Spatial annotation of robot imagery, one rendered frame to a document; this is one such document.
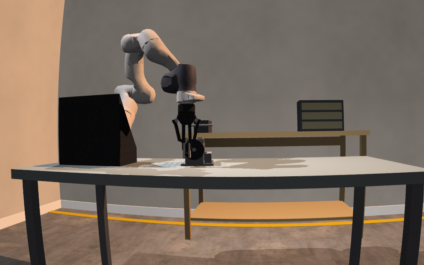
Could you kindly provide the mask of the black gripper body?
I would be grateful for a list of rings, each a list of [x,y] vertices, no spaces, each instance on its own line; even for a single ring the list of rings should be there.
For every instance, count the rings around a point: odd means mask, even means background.
[[[185,118],[185,125],[188,125],[187,118],[191,118],[191,125],[196,119],[194,104],[179,104],[177,119],[182,124],[182,117]]]

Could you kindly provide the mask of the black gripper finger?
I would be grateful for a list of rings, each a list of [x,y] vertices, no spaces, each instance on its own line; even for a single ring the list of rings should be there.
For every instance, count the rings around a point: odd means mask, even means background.
[[[172,123],[174,124],[176,135],[178,138],[178,141],[182,143],[182,150],[183,150],[183,158],[185,158],[186,153],[186,143],[185,143],[185,118],[182,117],[182,139],[180,137],[179,129],[178,129],[178,119],[172,120]]]
[[[198,127],[199,127],[199,124],[200,124],[200,122],[201,122],[201,120],[200,119],[195,119],[196,121],[196,126],[195,126],[195,133],[194,133],[194,136],[193,136],[193,139],[192,139],[192,136],[191,136],[191,118],[190,117],[188,117],[187,118],[187,122],[188,122],[188,157],[189,158],[191,158],[191,149],[192,149],[192,142],[194,142],[195,140],[196,140],[196,136],[197,136],[197,132],[198,132]]]

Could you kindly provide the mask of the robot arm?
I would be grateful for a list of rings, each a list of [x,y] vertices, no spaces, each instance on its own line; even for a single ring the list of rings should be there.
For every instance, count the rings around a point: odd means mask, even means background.
[[[179,63],[153,30],[145,29],[141,33],[124,35],[121,48],[125,52],[125,76],[134,85],[117,86],[113,94],[120,94],[130,128],[138,110],[137,103],[148,104],[155,99],[155,90],[144,77],[143,54],[151,62],[169,69],[170,72],[164,74],[160,85],[164,92],[177,94],[179,104],[194,104],[205,100],[205,96],[196,91],[195,66]]]

